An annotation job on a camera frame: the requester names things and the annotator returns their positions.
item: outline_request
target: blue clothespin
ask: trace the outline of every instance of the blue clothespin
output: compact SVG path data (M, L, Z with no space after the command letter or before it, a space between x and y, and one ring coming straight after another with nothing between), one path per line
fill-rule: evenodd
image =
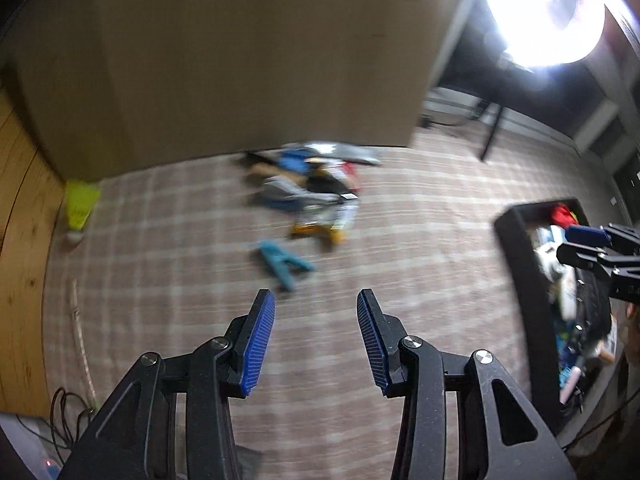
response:
M286 290L291 291L295 288L295 282L287 264L299 267L302 270L316 270L315 265L295 254L289 253L289 251L285 251L272 240L263 240L258 244L258 247L268 266L271 267L271 270Z
M305 159L314 154L307 150L301 150L300 148L289 148L280 152L280 158L278 159L278 166L283 170L293 171L299 174L309 174L311 170L311 164Z

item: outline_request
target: cable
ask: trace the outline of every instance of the cable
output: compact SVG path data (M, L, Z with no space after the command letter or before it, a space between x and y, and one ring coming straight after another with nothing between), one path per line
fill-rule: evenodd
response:
M611 415L609 415L607 418L605 418L600 423L596 424L593 428L591 428L586 433L583 433L583 434L577 436L576 438L574 438L570 443L568 443L566 446L564 446L562 448L562 450L563 451L567 451L567 450L571 449L578 442L580 442L582 439L584 439L587 435L590 435L591 433L596 431L598 428L600 428L603 424L606 424L607 422L609 422L613 417L615 417L618 413L620 413L622 410L624 410L625 406L628 405L632 400L634 400L638 396L638 394L640 394L640 388L638 388L636 390L636 392L631 397L629 397L625 402L623 402L622 405L615 412L611 413Z
M62 422L62 432L58 430L55 422L55 410L56 410L56 402L58 401L58 397L60 396L60 421ZM82 403L82 411L76 418L76 431L72 432L71 427L68 424L66 419L66 403L69 398L76 398ZM94 414L94 409L89 407L86 401L73 392L68 392L64 388L58 388L53 394L53 398L51 399L51 407L49 410L49 428L51 430L51 444L56 449L56 453L58 454L58 458L60 462L63 464L65 460L62 458L62 454L60 453L61 449L67 449L69 451L73 451L74 446L80 440L80 423L82 422L82 418L85 417L88 423L91 423L92 415ZM64 446L58 443L56 440L56 434L60 437Z
M480 117L484 115L484 113L486 112L486 109L489 107L490 104L491 104L491 101L481 100L476 105L476 108L474 109L473 113L469 117L464 117L462 120L458 121L457 123L443 123L440 121L435 121L433 117L431 117L430 115L422 114L420 115L420 122L418 126L420 126L421 128L430 128L432 125L436 124L437 126L450 126L452 128L456 128L458 126L462 126L463 124L469 121L477 121L478 119L480 119Z
M39 434L37 431L33 431L29 426L27 426L22 419L20 418L20 415L18 415L17 413L15 414L15 418L18 419L18 422L20 422L20 424L22 425L22 427L27 430L29 433L33 433L35 436L41 438L42 440L44 440L44 442L47 442L48 444L51 444L52 446L55 446L55 444L53 443L52 440L49 440L47 437L42 436L41 434ZM47 425L47 427L49 427L49 425L47 424L47 422L42 419L42 421ZM68 449L68 447L63 447L60 446L60 449Z
M457 123L441 123L439 121L434 121L431 117L429 117L429 122L431 124L436 124L437 126L451 126L453 128L457 128L458 126L462 126L464 123L466 123L468 121L475 121L475 119L473 117L465 117L464 119L462 119L461 121L458 121Z

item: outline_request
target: wall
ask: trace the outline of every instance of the wall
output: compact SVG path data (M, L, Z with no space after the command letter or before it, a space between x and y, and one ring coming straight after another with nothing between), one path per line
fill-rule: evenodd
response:
M30 0L0 44L63 178L406 144L458 0Z

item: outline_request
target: black cable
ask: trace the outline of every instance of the black cable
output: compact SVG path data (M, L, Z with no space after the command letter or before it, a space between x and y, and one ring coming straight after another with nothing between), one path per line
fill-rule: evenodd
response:
M456 128L458 126L462 126L464 123L469 122L469 121L475 121L476 119L473 117L465 117L464 119L462 119L461 121L457 122L457 123L441 123L439 121L434 121L431 117L429 117L429 122L431 124L436 124L437 126L452 126L453 128Z
M55 410L56 410L56 402L58 401L58 396L60 396L60 421L62 422L62 432L58 430L55 421ZM73 433L71 431L71 427L66 420L66 403L69 397L75 397L82 403L82 411L76 418L76 431ZM73 392L68 392L64 388L58 388L53 394L53 398L51 399L51 407L49 410L49 427L51 430L51 444L56 449L56 453L58 454L58 458L60 462L63 464L65 460L62 458L62 454L60 453L61 449L67 449L73 451L74 446L80 440L80 423L82 422L82 418L85 417L88 423L91 423L92 415L94 414L94 409L90 408L86 401ZM62 439L62 442L65 444L61 446L56 440L56 434Z
M33 431L29 426L27 426L22 419L20 418L20 415L18 415L17 413L15 414L15 418L18 419L18 422L20 422L20 424L22 425L22 427L27 430L29 433L33 433L35 436L37 436L38 438L41 438L42 440L44 440L44 442L47 442L48 444L53 445L53 441L49 440L48 438L46 438L45 436L42 436L41 434L39 434L37 431ZM63 447L60 446L60 449L68 449L68 447Z
M575 446L578 442L580 442L582 439L584 439L587 435L590 435L591 433L596 431L598 428L602 427L603 424L606 424L607 422L609 422L613 417L615 417L618 413L624 410L625 406L628 405L632 400L634 400L638 396L638 394L640 394L640 388L638 388L631 397L629 397L625 402L623 402L622 405L615 412L611 413L611 415L609 415L607 418L602 420L600 423L596 424L593 428L591 428L586 433L583 433L577 436L576 438L574 438L570 443L564 446L562 450L563 451L569 450L570 448Z

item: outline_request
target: carpet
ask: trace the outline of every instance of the carpet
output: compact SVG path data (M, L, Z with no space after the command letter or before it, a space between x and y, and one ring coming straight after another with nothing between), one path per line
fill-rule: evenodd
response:
M372 288L386 313L440 350L491 350L526 391L522 322L493 220L511 203L577 196L592 224L622 222L604 174L575 153L501 130L483 164L486 135L478 123L418 128L410 148L381 148L382 167L358 168L355 226L332 251L313 238L289 240L292 217L255 205L235 155L103 181L81 244L66 245L63 221L52 240L49 389L85 391L68 315L71 279L101 399L143 352L191 352L245 314L259 288L271 288L276 321L260 381L231 405L237 444L262 453L261 479L389 478L402 400L374 386L356 319L359 290ZM267 238L318 268L297 277L293 293L277 290L255 253ZM453 396L448 408L446 478L455 478Z

